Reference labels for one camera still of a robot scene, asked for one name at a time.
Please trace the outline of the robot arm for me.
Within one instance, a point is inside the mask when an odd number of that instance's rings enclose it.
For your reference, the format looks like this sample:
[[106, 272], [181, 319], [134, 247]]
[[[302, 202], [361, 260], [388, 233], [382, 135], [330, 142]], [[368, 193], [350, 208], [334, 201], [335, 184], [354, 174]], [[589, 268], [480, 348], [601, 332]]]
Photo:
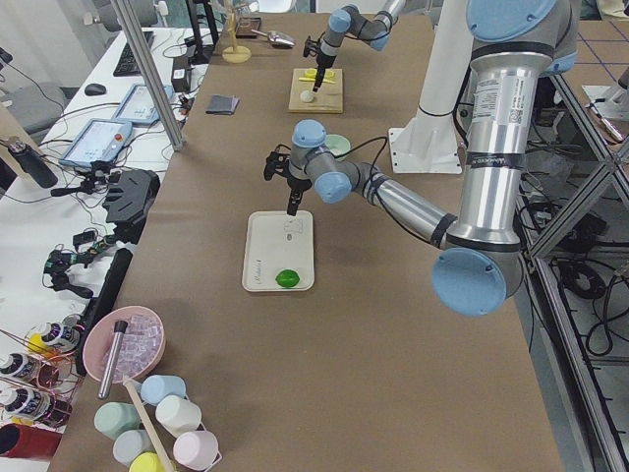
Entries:
[[513, 218], [537, 83], [573, 66], [579, 11], [576, 1], [443, 3], [421, 95], [422, 102], [435, 104], [438, 124], [455, 110], [467, 72], [477, 77], [457, 214], [374, 164], [335, 158], [315, 120], [296, 125], [290, 154], [267, 162], [265, 176], [287, 180], [289, 214], [307, 189], [328, 204], [362, 195], [439, 250], [431, 284], [445, 306], [469, 317], [497, 310], [523, 278]]
[[325, 73], [333, 67], [346, 37], [352, 36], [374, 50], [382, 50], [405, 5], [405, 1], [386, 1], [373, 20], [367, 19], [352, 4], [334, 10], [321, 37], [317, 41], [308, 37], [305, 43], [304, 56], [313, 55], [316, 58], [313, 92], [320, 89]]

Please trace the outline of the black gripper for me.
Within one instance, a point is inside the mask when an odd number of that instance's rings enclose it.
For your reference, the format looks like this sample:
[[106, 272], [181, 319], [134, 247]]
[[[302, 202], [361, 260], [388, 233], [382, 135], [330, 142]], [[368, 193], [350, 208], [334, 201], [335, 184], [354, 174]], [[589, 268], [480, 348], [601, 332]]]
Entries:
[[336, 49], [332, 48], [331, 50], [320, 48], [317, 51], [316, 63], [317, 67], [313, 68], [313, 92], [317, 92], [318, 89], [323, 84], [325, 79], [325, 69], [330, 69], [333, 67], [334, 61], [336, 59]]
[[301, 203], [301, 195], [311, 188], [312, 181], [308, 178], [302, 179], [288, 173], [287, 183], [291, 189], [287, 204], [287, 214], [295, 216]]

